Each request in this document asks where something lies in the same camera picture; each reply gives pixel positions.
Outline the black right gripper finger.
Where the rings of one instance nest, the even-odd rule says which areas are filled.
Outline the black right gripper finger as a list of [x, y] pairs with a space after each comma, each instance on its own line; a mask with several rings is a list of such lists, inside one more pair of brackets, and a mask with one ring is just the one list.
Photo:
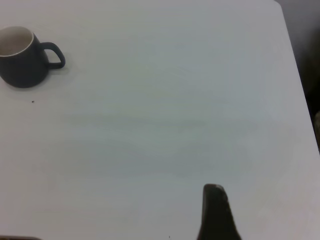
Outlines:
[[203, 187], [201, 225], [198, 240], [241, 240], [229, 199], [219, 184]]

